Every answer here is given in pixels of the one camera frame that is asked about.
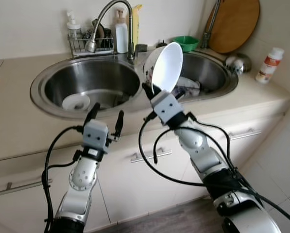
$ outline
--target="wire rack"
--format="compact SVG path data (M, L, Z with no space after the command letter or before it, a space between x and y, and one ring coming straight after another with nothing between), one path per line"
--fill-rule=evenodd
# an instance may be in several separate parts
M99 48L97 48L95 52L88 52L85 50L85 44L89 39L71 39L69 35L67 35L67 40L73 58L100 54L115 54L113 37L96 39Z

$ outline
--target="metal handle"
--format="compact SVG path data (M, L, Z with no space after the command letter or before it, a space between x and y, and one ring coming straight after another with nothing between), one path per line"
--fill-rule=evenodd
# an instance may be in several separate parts
M248 132L246 133L240 133L237 135L234 135L233 133L229 133L230 140L237 140L245 137L250 137L254 135L259 135L262 133L262 130L254 130L254 129L249 129Z
M161 147L159 149L157 149L157 152L160 151L159 154L157 154L157 157L162 157L162 156L166 156L166 155L170 155L172 154L172 151L171 150L167 150L167 151L164 151L164 149ZM140 153L134 153L133 156L135 156L134 159L131 159L131 163L136 163L136 162L140 162L140 161L144 161L143 158L141 157L141 154ZM147 159L153 159L154 156L153 156L153 153L152 152L146 152L145 153L145 156Z
M35 182L35 183L29 183L29 184L26 184L26 185L21 185L21 186L18 186L18 187L11 188L12 182L9 182L7 184L7 188L5 190L0 191L0 196L4 195L4 194L8 194L8 193L14 193L14 192L17 192L17 191L25 190L25 189L28 189L28 188L41 186L41 185L42 185L42 182L38 181L38 182Z

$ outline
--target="green bowl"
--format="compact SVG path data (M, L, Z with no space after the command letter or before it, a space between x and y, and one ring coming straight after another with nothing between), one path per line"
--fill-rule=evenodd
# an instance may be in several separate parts
M183 52L190 52L197 48L200 40L190 35L183 35L175 37L173 42L177 42L182 47Z

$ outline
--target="wooden cutting board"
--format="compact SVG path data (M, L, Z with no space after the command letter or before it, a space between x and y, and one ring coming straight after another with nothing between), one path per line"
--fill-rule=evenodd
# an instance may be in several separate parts
M209 27L212 14L208 18ZM218 53L229 53L245 43L253 33L260 13L259 0L222 0L209 46Z

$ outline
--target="floor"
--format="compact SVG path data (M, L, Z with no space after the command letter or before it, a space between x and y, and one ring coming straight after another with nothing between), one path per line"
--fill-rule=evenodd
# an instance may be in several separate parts
M211 200L195 200L95 233L223 233Z

